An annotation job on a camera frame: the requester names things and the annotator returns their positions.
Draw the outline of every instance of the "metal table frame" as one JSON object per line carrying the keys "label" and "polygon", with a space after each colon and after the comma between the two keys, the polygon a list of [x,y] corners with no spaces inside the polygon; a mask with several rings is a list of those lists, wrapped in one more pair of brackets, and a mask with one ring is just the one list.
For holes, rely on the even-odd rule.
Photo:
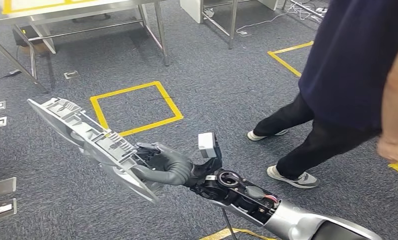
{"label": "metal table frame", "polygon": [[[160,0],[149,1],[150,3],[153,2],[153,4],[154,4],[159,39],[153,34],[150,26],[147,24],[147,21],[146,21],[146,18],[145,18],[145,12],[144,12],[144,9],[143,9],[143,4],[141,3],[141,2],[144,2],[144,1],[137,0],[136,2],[138,2],[137,8],[138,8],[139,13],[140,13],[140,19],[126,21],[126,22],[121,22],[121,23],[107,25],[107,26],[102,26],[102,27],[95,27],[95,28],[84,29],[84,30],[77,30],[77,31],[70,31],[70,32],[64,32],[64,33],[53,34],[53,35],[45,35],[45,36],[27,38],[25,36],[25,34],[23,34],[21,29],[16,24],[13,24],[13,29],[19,34],[19,36],[29,46],[31,73],[28,72],[28,70],[24,66],[22,66],[18,62],[18,60],[15,59],[1,44],[0,44],[0,53],[2,55],[4,55],[5,58],[7,58],[15,68],[21,70],[21,72],[26,77],[28,77],[28,79],[32,83],[34,83],[35,86],[38,87],[39,90],[41,90],[43,93],[48,93],[49,91],[40,82],[38,82],[37,68],[36,68],[36,50],[34,48],[34,45],[31,43],[32,41],[57,38],[57,37],[62,37],[62,36],[67,36],[67,35],[72,35],[72,34],[84,33],[84,32],[88,32],[88,31],[101,30],[101,29],[112,28],[112,27],[119,27],[119,26],[124,26],[124,25],[128,25],[128,24],[141,23],[143,25],[144,29],[150,34],[150,36],[153,38],[155,43],[161,49],[162,54],[163,54],[164,65],[165,66],[169,66],[170,65],[170,61],[169,61],[169,58],[168,58],[167,45],[166,45],[166,41],[165,41],[164,24],[163,24],[163,20],[162,20],[162,12],[161,12]],[[55,14],[56,14],[56,12],[51,12],[50,13],[50,15],[52,15],[52,16],[55,15]],[[39,18],[39,20],[43,20],[43,19],[45,19],[45,16],[40,15],[38,18]],[[35,17],[27,17],[27,22],[36,21],[36,20],[37,19]]]}
{"label": "metal table frame", "polygon": [[[225,35],[227,35],[229,37],[228,40],[228,49],[233,49],[233,41],[235,38],[235,32],[236,32],[236,14],[237,14],[237,9],[238,9],[238,3],[244,3],[244,2],[249,2],[249,1],[254,1],[254,0],[232,0],[232,1],[228,1],[228,2],[223,2],[223,3],[217,3],[217,4],[209,4],[209,5],[204,5],[204,0],[200,0],[200,14],[206,18],[207,20],[209,20],[213,25],[215,25],[219,30],[221,30]],[[282,11],[285,10],[286,8],[286,3],[287,1],[290,1],[292,4],[295,4],[296,6],[300,7],[301,9],[323,19],[324,16],[321,15],[318,12],[315,12],[313,10],[310,10],[308,8],[306,8],[304,5],[300,4],[299,2],[296,2],[294,0],[285,0],[282,6]],[[219,25],[214,19],[210,18],[204,11],[204,9],[208,9],[208,8],[213,8],[213,7],[219,7],[219,6],[225,6],[225,5],[232,5],[231,7],[231,24],[230,24],[230,30],[227,31],[226,29],[224,29],[224,27],[222,27],[221,25]]]}

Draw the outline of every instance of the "yellow tape square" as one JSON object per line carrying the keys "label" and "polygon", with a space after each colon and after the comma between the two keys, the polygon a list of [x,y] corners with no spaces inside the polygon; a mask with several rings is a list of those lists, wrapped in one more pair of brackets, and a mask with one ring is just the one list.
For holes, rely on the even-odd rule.
{"label": "yellow tape square", "polygon": [[288,47],[285,49],[281,49],[281,50],[277,50],[277,51],[268,51],[268,55],[270,55],[273,59],[277,60],[277,62],[281,63],[283,66],[285,66],[287,69],[289,69],[289,71],[291,71],[293,74],[295,74],[296,76],[300,77],[302,76],[302,74],[296,70],[294,67],[292,67],[290,64],[288,64],[287,62],[285,62],[283,59],[281,59],[279,56],[277,56],[276,54],[281,54],[281,53],[285,53],[285,52],[289,52],[295,49],[301,49],[304,47],[308,47],[314,44],[314,41],[310,41],[301,45],[297,45],[297,46],[292,46],[292,47]]}
{"label": "yellow tape square", "polygon": [[156,128],[165,124],[169,124],[178,120],[183,119],[183,115],[180,112],[180,110],[177,108],[177,106],[174,104],[173,100],[171,99],[170,95],[168,95],[167,91],[165,91],[164,87],[162,86],[162,84],[159,81],[153,81],[150,83],[146,83],[146,84],[142,84],[142,85],[138,85],[138,86],[132,86],[129,88],[125,88],[125,89],[121,89],[121,90],[117,90],[117,91],[112,91],[112,92],[108,92],[108,93],[104,93],[101,95],[97,95],[97,96],[92,96],[90,97],[90,101],[91,104],[93,105],[93,109],[96,112],[97,115],[97,119],[99,120],[99,123],[102,127],[104,127],[105,129],[109,129],[108,123],[105,119],[104,113],[102,112],[101,106],[99,105],[98,100],[99,99],[103,99],[103,98],[107,98],[107,97],[111,97],[111,96],[115,96],[118,94],[123,94],[123,93],[127,93],[130,91],[134,91],[134,90],[138,90],[138,89],[143,89],[143,88],[147,88],[147,87],[152,87],[155,86],[158,91],[160,92],[160,94],[162,95],[162,98],[166,101],[166,103],[168,104],[169,108],[171,109],[171,111],[174,113],[173,117],[161,120],[161,121],[157,121],[151,124],[147,124],[144,126],[140,126],[140,127],[136,127],[134,129],[130,129],[127,131],[123,131],[120,132],[119,135],[121,136],[128,136],[131,134],[135,134],[138,132],[142,132],[145,130],[149,130],[152,128]]}
{"label": "yellow tape square", "polygon": [[45,9],[45,8],[62,6],[62,5],[78,4],[78,3],[91,2],[91,1],[95,0],[53,0],[53,1],[34,0],[32,2],[30,2],[29,0],[3,0],[2,14],[18,13],[30,10]]}

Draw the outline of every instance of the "person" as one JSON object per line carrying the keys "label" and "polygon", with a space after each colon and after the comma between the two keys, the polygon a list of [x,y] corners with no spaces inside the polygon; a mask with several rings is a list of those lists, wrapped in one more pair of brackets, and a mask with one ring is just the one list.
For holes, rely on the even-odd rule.
{"label": "person", "polygon": [[380,136],[378,153],[398,162],[398,0],[332,0],[294,101],[247,133],[252,141],[313,120],[305,141],[267,169],[309,189],[306,172]]}

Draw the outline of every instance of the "navy blue shirt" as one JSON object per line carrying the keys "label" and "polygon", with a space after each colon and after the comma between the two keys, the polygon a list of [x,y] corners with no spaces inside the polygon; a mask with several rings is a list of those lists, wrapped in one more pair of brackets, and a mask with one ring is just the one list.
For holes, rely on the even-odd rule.
{"label": "navy blue shirt", "polygon": [[332,0],[300,94],[315,117],[358,129],[380,128],[383,89],[398,53],[398,0]]}

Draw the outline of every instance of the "black pants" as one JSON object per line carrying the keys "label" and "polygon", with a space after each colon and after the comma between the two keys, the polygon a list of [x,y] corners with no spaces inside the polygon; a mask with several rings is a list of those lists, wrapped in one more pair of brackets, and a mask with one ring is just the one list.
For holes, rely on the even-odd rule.
{"label": "black pants", "polygon": [[304,171],[346,153],[381,133],[380,129],[360,130],[319,119],[300,94],[292,103],[260,121],[253,132],[257,136],[272,136],[311,120],[312,131],[305,141],[277,163],[278,172],[288,179],[295,180]]}

